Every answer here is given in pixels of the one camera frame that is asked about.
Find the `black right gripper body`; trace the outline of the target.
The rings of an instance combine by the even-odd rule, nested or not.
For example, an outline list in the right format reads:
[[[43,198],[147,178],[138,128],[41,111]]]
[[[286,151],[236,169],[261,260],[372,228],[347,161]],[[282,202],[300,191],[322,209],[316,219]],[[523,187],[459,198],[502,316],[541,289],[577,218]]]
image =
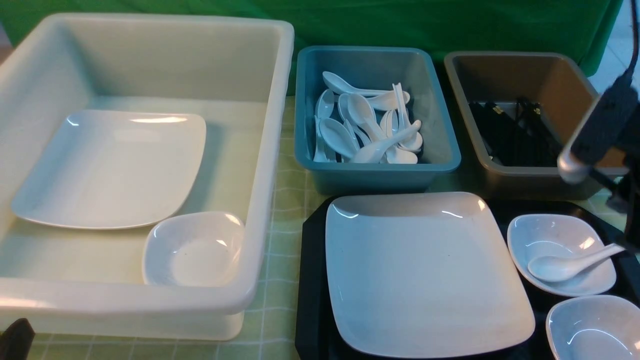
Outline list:
[[[596,168],[591,169],[590,177],[611,192],[606,205],[626,215],[623,235],[620,235],[614,243],[629,253],[638,253],[640,251],[640,152],[638,146],[626,149],[623,163],[628,171],[617,183]]]

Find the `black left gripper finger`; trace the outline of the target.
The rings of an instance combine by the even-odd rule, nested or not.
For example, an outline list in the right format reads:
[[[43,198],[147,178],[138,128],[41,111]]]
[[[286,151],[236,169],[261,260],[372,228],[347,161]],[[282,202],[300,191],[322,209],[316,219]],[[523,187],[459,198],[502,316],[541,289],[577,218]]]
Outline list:
[[[0,335],[0,359],[27,360],[34,338],[35,331],[28,319],[17,319]]]

